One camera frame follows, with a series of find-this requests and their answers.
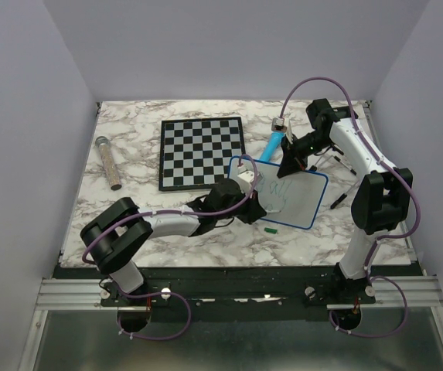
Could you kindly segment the green marker cap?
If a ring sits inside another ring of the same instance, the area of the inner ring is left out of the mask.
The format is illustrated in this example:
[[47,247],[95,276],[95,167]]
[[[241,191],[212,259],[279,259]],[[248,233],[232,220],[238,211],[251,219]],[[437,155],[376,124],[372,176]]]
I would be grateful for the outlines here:
[[273,229],[273,228],[264,228],[264,231],[266,232],[266,233],[271,233],[271,234],[277,234],[278,233],[278,230],[276,230],[276,229]]

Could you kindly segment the blue framed whiteboard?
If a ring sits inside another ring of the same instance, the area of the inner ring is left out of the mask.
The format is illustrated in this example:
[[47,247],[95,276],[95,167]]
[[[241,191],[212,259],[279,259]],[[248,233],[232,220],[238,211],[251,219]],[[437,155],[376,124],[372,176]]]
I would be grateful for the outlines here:
[[[328,177],[321,173],[298,172],[279,179],[279,165],[258,160],[254,163],[259,175],[254,196],[266,210],[266,216],[260,220],[302,230],[310,229],[325,195]],[[282,211],[267,214],[270,209]]]

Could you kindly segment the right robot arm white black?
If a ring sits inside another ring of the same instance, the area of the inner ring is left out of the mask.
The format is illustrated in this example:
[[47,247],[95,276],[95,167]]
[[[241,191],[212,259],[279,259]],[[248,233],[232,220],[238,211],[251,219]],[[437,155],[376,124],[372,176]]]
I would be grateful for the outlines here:
[[284,178],[308,168],[308,157],[336,146],[355,170],[359,188],[351,205],[355,230],[339,262],[342,277],[329,284],[331,297],[340,303],[357,294],[354,280],[368,275],[377,244],[404,221],[410,204],[413,175],[383,157],[364,133],[349,107],[333,108],[318,99],[306,108],[312,131],[301,138],[286,134],[281,140],[283,157],[277,177]]

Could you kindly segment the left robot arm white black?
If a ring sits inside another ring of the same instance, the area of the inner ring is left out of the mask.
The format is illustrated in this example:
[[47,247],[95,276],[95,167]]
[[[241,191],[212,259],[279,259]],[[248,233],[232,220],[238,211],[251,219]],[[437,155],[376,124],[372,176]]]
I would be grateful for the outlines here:
[[86,247],[82,261],[110,277],[126,304],[137,305],[145,296],[145,279],[132,258],[146,241],[197,237],[214,230],[221,220],[252,224],[266,215],[257,191],[252,187],[244,191],[233,179],[222,179],[207,195],[177,209],[141,208],[132,198],[124,197],[80,231]]

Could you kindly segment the black whiteboard stand leg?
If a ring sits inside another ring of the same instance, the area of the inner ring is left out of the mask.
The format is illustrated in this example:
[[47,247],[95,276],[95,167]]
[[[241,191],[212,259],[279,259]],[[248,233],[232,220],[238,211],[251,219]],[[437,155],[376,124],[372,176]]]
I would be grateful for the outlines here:
[[[316,162],[311,165],[308,170],[310,172],[316,172],[320,165],[324,165],[326,162],[334,161],[343,167],[347,172],[352,174],[354,177],[357,177],[356,171],[350,166],[347,165],[342,157],[344,156],[344,152],[336,147],[335,145],[330,145],[325,150],[318,152],[316,155]],[[358,186],[358,182],[355,181],[346,191],[344,191],[332,204],[330,205],[330,209],[335,209],[337,206],[342,204],[349,196],[349,194]]]

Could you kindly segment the light blue cylinder tube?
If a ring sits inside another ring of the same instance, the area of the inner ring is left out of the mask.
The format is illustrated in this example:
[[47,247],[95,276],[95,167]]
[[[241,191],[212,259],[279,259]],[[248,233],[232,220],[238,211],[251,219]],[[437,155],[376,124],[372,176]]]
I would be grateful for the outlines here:
[[270,162],[273,154],[281,145],[281,140],[285,136],[284,132],[281,131],[273,131],[269,137],[269,140],[264,148],[261,156],[259,157],[260,161]]

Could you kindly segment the black white chessboard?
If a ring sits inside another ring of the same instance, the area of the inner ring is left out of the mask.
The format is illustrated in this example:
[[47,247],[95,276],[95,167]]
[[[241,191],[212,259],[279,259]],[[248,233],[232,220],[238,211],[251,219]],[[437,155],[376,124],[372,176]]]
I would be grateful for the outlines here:
[[208,189],[228,176],[230,160],[244,152],[240,117],[163,121],[158,190]]

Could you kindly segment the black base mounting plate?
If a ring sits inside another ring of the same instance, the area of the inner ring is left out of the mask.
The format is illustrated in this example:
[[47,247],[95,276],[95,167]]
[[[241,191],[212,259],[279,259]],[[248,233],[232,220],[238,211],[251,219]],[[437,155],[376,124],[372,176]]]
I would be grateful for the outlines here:
[[56,279],[99,280],[102,308],[117,312],[130,338],[175,339],[195,322],[325,322],[345,329],[375,302],[367,279],[346,280],[338,267],[144,267],[145,283],[130,294],[103,274],[57,267]]

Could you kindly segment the glitter filled clear tube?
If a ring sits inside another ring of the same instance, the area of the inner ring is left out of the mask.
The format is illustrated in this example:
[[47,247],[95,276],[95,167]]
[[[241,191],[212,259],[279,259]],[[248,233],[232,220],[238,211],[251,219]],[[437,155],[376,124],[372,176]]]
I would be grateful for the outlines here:
[[111,152],[111,143],[106,137],[99,136],[95,140],[95,145],[101,157],[108,185],[112,191],[118,191],[121,189],[122,184]]

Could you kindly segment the aluminium rail frame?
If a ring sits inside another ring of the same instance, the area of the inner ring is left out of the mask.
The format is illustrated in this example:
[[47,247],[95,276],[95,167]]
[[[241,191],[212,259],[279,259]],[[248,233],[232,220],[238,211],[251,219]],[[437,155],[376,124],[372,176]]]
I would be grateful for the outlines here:
[[[201,118],[198,114],[140,114],[119,117],[119,104],[101,108],[97,133],[108,134],[124,156],[124,187],[111,192],[98,179],[84,177],[77,221],[70,229],[73,250],[83,269],[86,247],[80,231],[109,206],[130,197],[141,208],[177,209],[207,195],[208,189],[158,190],[163,121]],[[245,152],[230,160],[228,176],[253,157],[251,141],[265,141],[274,116],[289,119],[295,133],[312,131],[305,107],[270,106],[263,117],[242,121]],[[278,230],[266,233],[264,228]],[[308,230],[266,220],[253,224],[221,220],[197,237],[159,237],[146,241],[132,261],[144,267],[338,267],[356,226],[351,209],[337,218],[317,212]],[[431,309],[443,305],[438,280],[417,264],[375,265],[365,277],[375,302],[363,305],[361,320],[345,329],[325,322],[195,322],[175,339],[130,338],[121,332],[114,309],[102,308],[103,290],[94,278],[45,280],[39,289],[23,370],[442,370],[443,351],[431,326]]]

